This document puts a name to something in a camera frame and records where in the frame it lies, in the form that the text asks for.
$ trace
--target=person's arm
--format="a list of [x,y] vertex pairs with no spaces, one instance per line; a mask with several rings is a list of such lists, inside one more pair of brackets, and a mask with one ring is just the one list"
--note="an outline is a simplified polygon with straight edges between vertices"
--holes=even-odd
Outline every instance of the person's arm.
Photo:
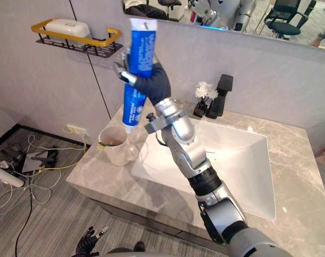
[[312,41],[309,45],[312,47],[318,47],[320,42],[324,39],[324,37],[322,36],[318,36],[314,41]]

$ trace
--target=toothpaste tube cap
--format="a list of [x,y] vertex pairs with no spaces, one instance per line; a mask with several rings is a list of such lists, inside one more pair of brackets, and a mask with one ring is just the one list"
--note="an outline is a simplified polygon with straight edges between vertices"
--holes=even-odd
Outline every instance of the toothpaste tube cap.
[[124,124],[124,123],[123,123],[123,125],[124,125],[124,128],[125,128],[125,132],[126,132],[127,134],[131,134],[132,131],[133,131],[134,128],[135,128],[135,126],[126,125],[126,124]]

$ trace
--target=black glove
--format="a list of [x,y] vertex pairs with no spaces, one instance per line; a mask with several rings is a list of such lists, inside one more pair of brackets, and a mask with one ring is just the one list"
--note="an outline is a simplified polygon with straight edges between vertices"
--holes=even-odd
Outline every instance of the black glove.
[[93,227],[89,227],[86,231],[85,235],[83,235],[77,245],[77,248],[75,249],[75,256],[98,256],[99,253],[91,253],[92,249],[95,247],[96,242],[98,239],[94,236],[92,237],[94,233]]
[[124,82],[129,83],[143,95],[146,95],[153,105],[171,96],[171,86],[168,76],[157,58],[154,57],[152,76],[142,78],[128,72],[130,56],[122,54],[123,65],[114,63],[114,70],[117,76]]
[[153,105],[171,96],[171,86],[167,74],[160,63],[153,64],[151,77],[137,77],[134,88],[143,95],[146,95]]

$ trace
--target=white pipe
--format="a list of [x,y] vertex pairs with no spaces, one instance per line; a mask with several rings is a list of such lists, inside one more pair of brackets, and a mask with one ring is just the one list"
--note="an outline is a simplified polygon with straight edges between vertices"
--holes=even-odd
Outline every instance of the white pipe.
[[24,181],[16,178],[15,176],[9,174],[5,170],[0,168],[0,180],[4,183],[11,184],[15,187],[22,187],[24,185]]

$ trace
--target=wall shelf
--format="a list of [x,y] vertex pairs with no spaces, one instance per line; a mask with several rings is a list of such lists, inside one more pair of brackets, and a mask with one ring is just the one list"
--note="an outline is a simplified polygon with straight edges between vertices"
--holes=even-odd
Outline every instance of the wall shelf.
[[[89,55],[95,55],[100,56],[103,58],[109,58],[111,55],[113,55],[116,51],[118,51],[121,47],[123,47],[122,44],[116,43],[115,41],[121,37],[121,32],[114,28],[108,28],[107,32],[109,34],[108,39],[87,39],[83,37],[77,37],[62,33],[57,33],[53,31],[48,31],[45,28],[45,25],[56,18],[48,19],[43,22],[40,22],[38,24],[35,24],[31,27],[32,31],[34,33],[38,33],[40,39],[37,40],[37,43],[47,44],[50,46],[65,48],[68,50],[73,50],[77,52],[83,52],[85,54]],[[59,42],[55,41],[51,37],[58,37],[60,39],[63,39],[64,41]],[[75,46],[73,42],[79,42],[82,43],[79,46]]]

